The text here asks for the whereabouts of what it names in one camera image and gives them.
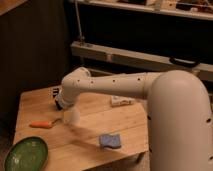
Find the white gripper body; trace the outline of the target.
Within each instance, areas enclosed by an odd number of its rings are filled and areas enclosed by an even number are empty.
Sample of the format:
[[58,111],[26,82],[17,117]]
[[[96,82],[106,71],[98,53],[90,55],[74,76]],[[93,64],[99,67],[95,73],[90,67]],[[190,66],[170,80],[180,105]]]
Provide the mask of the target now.
[[62,93],[59,92],[55,97],[55,104],[58,110],[68,109],[73,107],[77,100],[77,95],[69,95],[67,99],[62,96]]

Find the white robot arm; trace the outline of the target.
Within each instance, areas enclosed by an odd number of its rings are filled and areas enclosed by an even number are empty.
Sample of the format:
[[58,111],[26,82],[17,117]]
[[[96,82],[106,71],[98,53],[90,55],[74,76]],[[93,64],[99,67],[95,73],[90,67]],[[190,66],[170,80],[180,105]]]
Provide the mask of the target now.
[[213,171],[210,99],[197,76],[171,70],[93,77],[80,67],[62,79],[56,104],[70,108],[83,92],[147,101],[150,171]]

